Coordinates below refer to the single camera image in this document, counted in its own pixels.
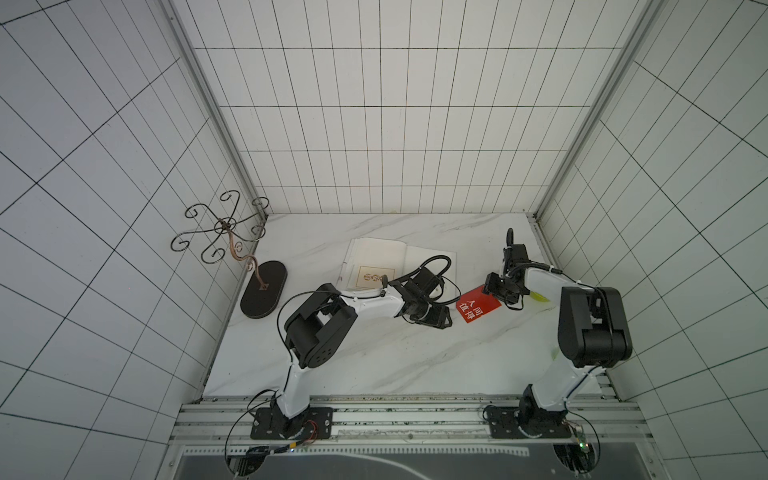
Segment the red photo card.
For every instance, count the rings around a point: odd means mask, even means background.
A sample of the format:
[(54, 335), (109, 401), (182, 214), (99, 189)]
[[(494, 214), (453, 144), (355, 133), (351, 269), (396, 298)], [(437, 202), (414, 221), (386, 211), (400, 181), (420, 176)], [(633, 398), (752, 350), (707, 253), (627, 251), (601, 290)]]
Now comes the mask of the red photo card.
[(494, 312), (501, 306), (501, 302), (493, 295), (487, 294), (483, 286), (464, 293), (456, 302), (456, 310), (467, 324)]

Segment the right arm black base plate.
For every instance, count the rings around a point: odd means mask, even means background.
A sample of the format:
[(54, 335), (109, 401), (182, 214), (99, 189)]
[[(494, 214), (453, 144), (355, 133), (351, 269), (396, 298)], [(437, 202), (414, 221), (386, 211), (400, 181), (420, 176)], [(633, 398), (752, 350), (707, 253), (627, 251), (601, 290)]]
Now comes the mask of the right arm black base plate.
[(572, 437), (564, 411), (524, 410), (488, 405), (482, 412), (493, 439), (559, 440)]

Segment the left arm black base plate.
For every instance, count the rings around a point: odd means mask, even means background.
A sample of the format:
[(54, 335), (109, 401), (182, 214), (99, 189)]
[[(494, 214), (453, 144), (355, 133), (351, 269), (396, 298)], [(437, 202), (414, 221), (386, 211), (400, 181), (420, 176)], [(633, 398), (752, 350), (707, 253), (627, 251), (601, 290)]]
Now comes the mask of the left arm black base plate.
[(277, 406), (258, 408), (250, 432), (252, 440), (296, 441), (325, 440), (331, 437), (334, 410), (308, 407), (289, 419)]

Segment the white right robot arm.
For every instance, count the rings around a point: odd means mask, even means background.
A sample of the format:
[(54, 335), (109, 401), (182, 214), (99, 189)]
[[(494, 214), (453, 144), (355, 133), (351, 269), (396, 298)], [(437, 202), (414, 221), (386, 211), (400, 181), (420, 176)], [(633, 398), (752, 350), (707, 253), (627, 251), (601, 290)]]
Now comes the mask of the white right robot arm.
[(535, 262), (523, 244), (507, 239), (502, 271), (486, 277), (483, 292), (510, 310), (524, 308), (524, 298), (538, 295), (558, 307), (560, 353), (543, 377), (526, 387), (516, 413), (526, 435), (536, 427), (561, 424), (569, 400), (599, 368), (611, 368), (632, 353), (621, 294), (574, 280), (553, 265)]

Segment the cream patterned photo card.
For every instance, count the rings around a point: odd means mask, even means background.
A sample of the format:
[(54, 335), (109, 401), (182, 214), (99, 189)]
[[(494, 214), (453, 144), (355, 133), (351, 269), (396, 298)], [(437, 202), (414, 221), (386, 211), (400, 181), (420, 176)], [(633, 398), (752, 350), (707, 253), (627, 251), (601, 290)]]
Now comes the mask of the cream patterned photo card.
[(354, 287), (361, 290), (379, 288), (384, 278), (392, 279), (395, 273), (395, 269), (360, 266), (354, 276)]

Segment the white photo album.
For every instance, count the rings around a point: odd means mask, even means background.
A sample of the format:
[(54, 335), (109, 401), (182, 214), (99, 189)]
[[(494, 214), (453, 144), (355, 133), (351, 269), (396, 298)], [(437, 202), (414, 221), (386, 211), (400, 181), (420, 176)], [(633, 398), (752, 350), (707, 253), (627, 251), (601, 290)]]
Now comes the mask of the white photo album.
[(450, 280), (455, 279), (457, 267), (456, 254), (454, 252), (409, 246), (404, 242), (395, 240), (376, 238), (353, 239), (347, 249), (335, 287), (346, 295), (352, 296), (352, 299), (346, 299), (346, 302), (350, 303), (357, 313), (362, 312), (370, 316), (378, 313), (380, 316), (394, 317), (404, 305), (400, 294), (393, 287), (388, 287), (384, 297), (362, 300), (364, 296), (373, 296), (380, 292), (382, 286), (374, 289), (356, 289), (354, 287), (354, 276), (358, 273), (358, 268), (360, 266), (371, 266), (395, 269), (394, 277), (388, 279), (392, 281), (416, 270), (429, 258), (440, 255), (444, 255), (451, 260), (451, 265), (442, 273), (446, 280), (439, 302), (445, 302), (459, 295), (458, 288), (450, 283)]

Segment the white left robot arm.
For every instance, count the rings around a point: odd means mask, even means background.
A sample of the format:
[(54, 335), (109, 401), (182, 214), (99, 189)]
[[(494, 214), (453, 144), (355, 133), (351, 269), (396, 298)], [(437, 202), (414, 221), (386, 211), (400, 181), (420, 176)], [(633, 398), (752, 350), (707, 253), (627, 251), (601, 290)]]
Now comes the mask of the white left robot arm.
[(452, 325), (449, 306), (456, 296), (444, 299), (453, 284), (425, 265), (369, 291), (341, 291), (326, 283), (313, 291), (283, 324), (283, 343), (291, 366), (275, 404), (287, 420), (303, 414), (310, 393), (302, 377), (327, 363), (339, 350), (358, 321), (402, 318), (408, 323), (446, 329)]

